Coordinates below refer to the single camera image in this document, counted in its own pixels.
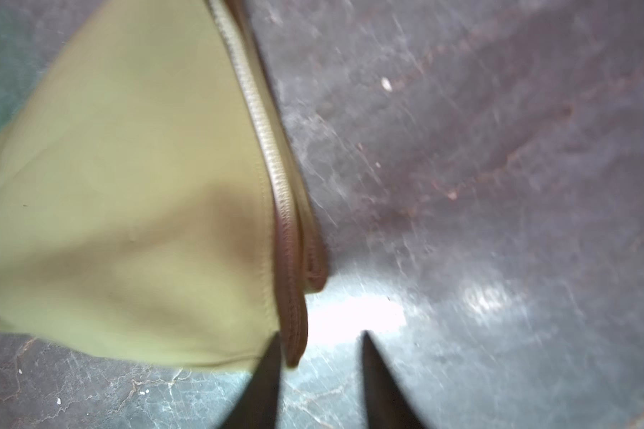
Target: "zipper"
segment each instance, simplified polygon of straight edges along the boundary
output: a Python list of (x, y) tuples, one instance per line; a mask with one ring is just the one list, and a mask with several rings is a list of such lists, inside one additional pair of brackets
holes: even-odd
[(280, 325), (289, 332), (282, 332), (286, 360), (289, 366), (296, 366), (303, 354), (308, 337), (307, 309), (299, 290), (297, 275), (297, 252), (300, 244), (296, 202), (286, 176), (286, 169), (279, 153), (275, 133), (270, 124), (264, 102), (259, 95), (259, 88), (250, 68), (249, 58), (242, 39), (242, 33), (235, 23), (236, 17), (231, 14), (223, 0), (208, 0), (217, 29), (227, 47), (236, 78), (239, 81), (248, 106), (255, 134), (264, 155), (267, 172), (272, 184), (275, 203), (275, 295), (279, 301), (283, 292), (287, 301), (286, 314), (279, 309)]

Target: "marble surface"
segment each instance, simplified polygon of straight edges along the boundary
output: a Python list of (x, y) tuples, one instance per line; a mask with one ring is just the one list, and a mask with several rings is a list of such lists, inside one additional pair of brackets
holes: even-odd
[[(0, 1), (0, 126), (96, 1)], [(644, 429), (644, 0), (263, 0), (331, 254), (281, 428), (358, 428), (373, 330), (436, 428)], [(0, 335), (0, 429), (210, 428), (248, 375)]]

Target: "green fabric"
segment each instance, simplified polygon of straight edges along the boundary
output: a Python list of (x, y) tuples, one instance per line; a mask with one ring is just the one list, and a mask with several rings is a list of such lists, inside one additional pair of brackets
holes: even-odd
[(254, 364), (286, 331), (284, 301), (326, 271), (304, 257), (321, 246), (260, 86), (301, 237), (299, 287), (277, 293), (272, 187), (241, 90), (200, 0), (94, 14), (0, 133), (0, 331), (159, 365)]

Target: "stone surface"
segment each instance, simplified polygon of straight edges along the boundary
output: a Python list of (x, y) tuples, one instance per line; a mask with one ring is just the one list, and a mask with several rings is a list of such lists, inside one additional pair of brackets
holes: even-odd
[[(0, 1), (0, 126), (95, 3)], [(644, 0), (250, 14), (334, 270), (280, 427), (363, 425), (368, 329), (433, 427), (644, 429)], [(247, 379), (0, 335), (0, 428), (210, 428)]]

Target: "white speck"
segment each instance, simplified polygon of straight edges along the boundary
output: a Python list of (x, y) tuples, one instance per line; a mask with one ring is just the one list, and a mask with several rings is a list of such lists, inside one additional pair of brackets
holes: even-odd
[(387, 93), (390, 93), (394, 90), (394, 88), (391, 87), (391, 82), (386, 78), (382, 78), (382, 88), (384, 88)]

